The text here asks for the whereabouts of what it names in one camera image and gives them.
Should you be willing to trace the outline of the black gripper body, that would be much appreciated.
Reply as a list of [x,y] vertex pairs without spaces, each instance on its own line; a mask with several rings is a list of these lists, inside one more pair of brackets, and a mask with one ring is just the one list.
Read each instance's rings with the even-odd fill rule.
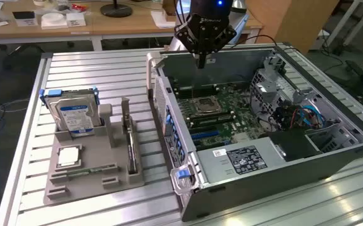
[[190,19],[187,21],[197,38],[202,51],[202,27],[215,26],[226,28],[230,25],[231,0],[193,0]]

